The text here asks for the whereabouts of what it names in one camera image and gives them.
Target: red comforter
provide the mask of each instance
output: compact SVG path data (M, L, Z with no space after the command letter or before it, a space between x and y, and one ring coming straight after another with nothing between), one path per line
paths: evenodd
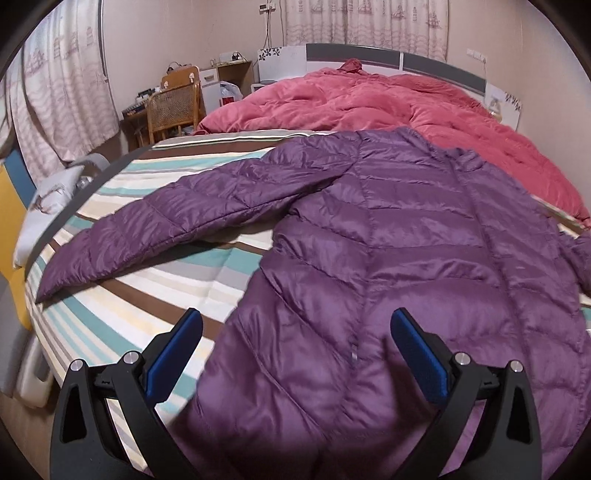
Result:
M368 74L359 60L264 87L200 123L200 133L394 129L408 125L445 148L476 150L538 197L591 225L579 192L524 136L460 89L425 76Z

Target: electrical outlet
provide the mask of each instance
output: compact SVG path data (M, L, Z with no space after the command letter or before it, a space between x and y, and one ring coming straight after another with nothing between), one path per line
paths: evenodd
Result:
M275 2L267 2L266 4L259 5L259 13L271 13L273 10L275 10Z

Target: patterned curtain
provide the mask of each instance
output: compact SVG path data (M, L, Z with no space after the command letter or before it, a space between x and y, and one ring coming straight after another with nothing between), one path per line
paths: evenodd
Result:
M12 62L12 123L35 184L119 131L99 47L99 0L64 0Z
M347 43L445 61L449 0L281 0L285 44Z
M7 91L7 82L0 80L0 165L10 153L14 130L12 128L12 115L10 111L10 97Z

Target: beige wall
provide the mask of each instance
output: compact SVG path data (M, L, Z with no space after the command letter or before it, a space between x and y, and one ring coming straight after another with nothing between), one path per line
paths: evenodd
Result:
M154 87L172 61L203 63L203 4L211 0L104 0L105 61L115 108Z
M260 14L259 0L205 0L203 15L207 26L201 34L200 48L206 59L216 59L220 53L239 51L248 60L256 60L256 51L265 43L267 16ZM271 39L274 47L283 45L279 8L271 13Z
M550 21L521 0L524 54L518 131L530 138L591 207L591 81Z
M518 3L518 0L449 0L447 62L484 77L484 65L466 55L469 48L479 51L487 57L487 80L519 95Z

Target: white pillow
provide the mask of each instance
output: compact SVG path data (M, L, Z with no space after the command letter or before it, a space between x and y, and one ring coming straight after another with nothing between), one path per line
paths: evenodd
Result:
M78 165L54 173L44 179L33 196L21 233L18 235L12 262L15 267L27 263L33 247L53 219L66 207L74 196L76 182L84 170Z

